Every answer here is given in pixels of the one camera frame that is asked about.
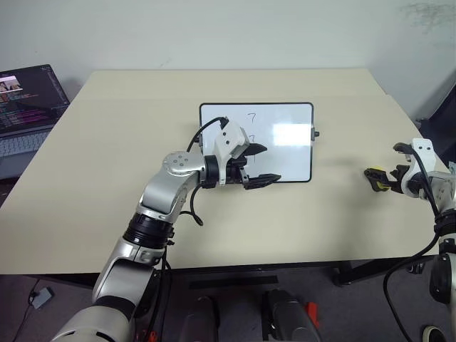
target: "floor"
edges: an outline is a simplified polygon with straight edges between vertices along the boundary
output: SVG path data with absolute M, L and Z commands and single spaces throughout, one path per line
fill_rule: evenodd
M 191 303 L 201 295 L 210 295 L 219 304 L 220 342 L 260 341 L 261 294 L 277 287 L 288 290 L 302 301 L 318 304 L 319 331 L 325 342 L 404 341 L 383 297 L 381 277 L 337 287 L 331 282 L 331 272 L 329 268 L 309 267 L 225 274 L 175 274 L 163 341 L 177 341 Z M 446 336 L 450 336 L 450 315 L 442 304 L 430 297 L 429 275 L 430 264 L 427 264 L 422 275 L 401 270 L 390 283 L 400 317 L 414 341 L 421 341 L 421 329 L 427 324 L 439 326 Z M 220 286 L 213 281 L 208 284 L 211 287 L 201 288 L 204 287 L 202 281 L 208 279 L 253 276 L 270 276 L 270 279 L 276 276 L 278 284 Z M 0 276 L 0 341 L 12 340 L 34 282 L 35 279 L 27 276 Z M 44 280 L 40 281 L 37 289 L 45 286 L 50 286 L 55 296 L 41 310 L 31 310 L 17 339 L 19 342 L 49 341 L 77 310 L 90 305 L 90 289 Z

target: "white wall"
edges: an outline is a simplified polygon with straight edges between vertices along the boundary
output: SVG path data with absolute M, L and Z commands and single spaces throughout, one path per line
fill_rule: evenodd
M 0 69 L 368 67 L 412 118 L 455 82 L 455 0 L 0 0 Z

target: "table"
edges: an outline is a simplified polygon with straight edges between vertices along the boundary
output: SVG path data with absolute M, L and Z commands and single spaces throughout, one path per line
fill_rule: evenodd
M 366 69 L 96 71 L 0 208 L 0 274 L 100 271 L 200 104 L 250 101 L 313 103 L 312 181 L 200 191 L 204 226 L 176 222 L 173 268 L 403 257 L 431 240 L 427 202 L 363 176 L 405 164 L 392 146 L 420 137 Z

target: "laptop screen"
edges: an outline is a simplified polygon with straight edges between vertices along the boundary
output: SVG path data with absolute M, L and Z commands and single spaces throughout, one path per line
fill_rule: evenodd
M 50 65 L 0 72 L 0 137 L 51 128 L 69 104 Z

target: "whiteboard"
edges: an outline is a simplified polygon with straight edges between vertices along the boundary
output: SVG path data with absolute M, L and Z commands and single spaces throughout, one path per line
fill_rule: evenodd
M 199 123 L 226 116 L 244 128 L 251 143 L 267 151 L 247 157 L 246 173 L 281 175 L 280 182 L 311 180 L 314 107 L 311 103 L 203 103 Z M 214 123 L 202 132 L 203 155 L 213 155 L 220 125 Z

